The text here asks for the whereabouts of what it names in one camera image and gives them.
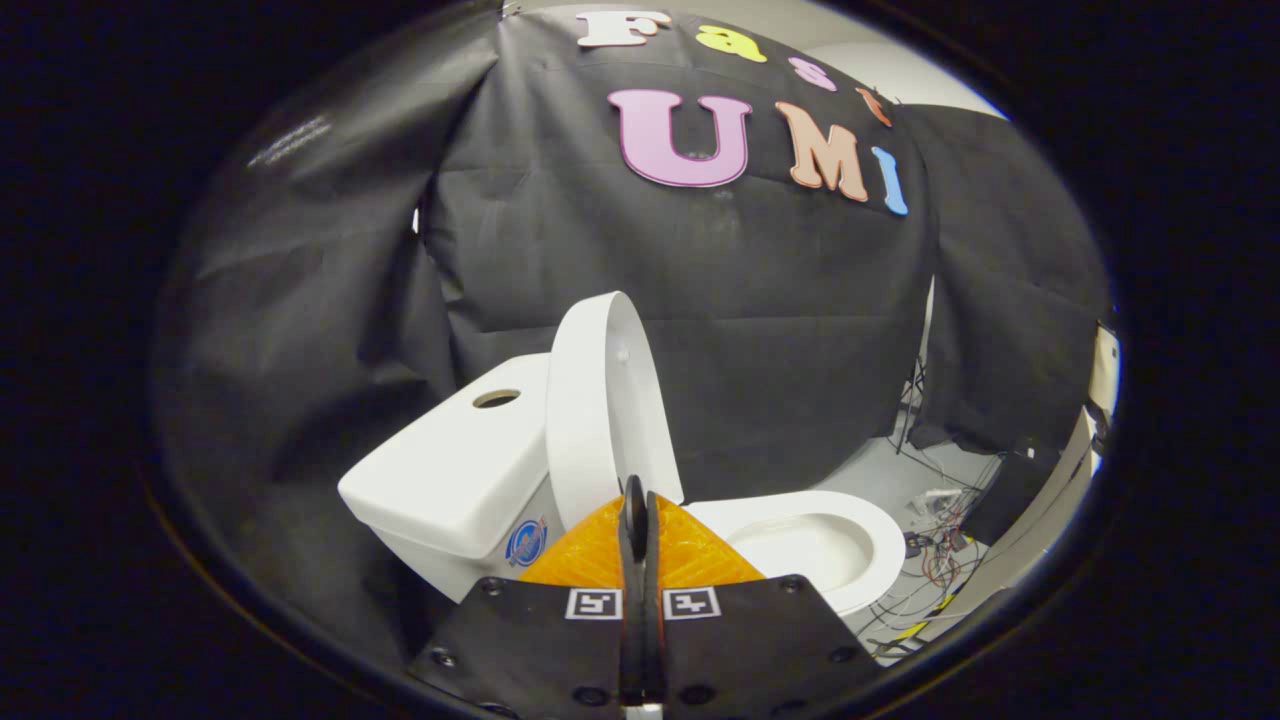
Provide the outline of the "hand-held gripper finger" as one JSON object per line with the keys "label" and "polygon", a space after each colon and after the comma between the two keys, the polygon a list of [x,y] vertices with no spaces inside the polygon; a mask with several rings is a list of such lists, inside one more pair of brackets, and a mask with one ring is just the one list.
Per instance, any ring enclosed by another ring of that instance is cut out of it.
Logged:
{"label": "hand-held gripper finger", "polygon": [[646,701],[663,717],[822,717],[883,678],[849,625],[884,593],[877,506],[649,493],[646,515]]}
{"label": "hand-held gripper finger", "polygon": [[646,698],[646,495],[614,515],[618,588],[484,577],[408,673],[502,717],[622,717]]}

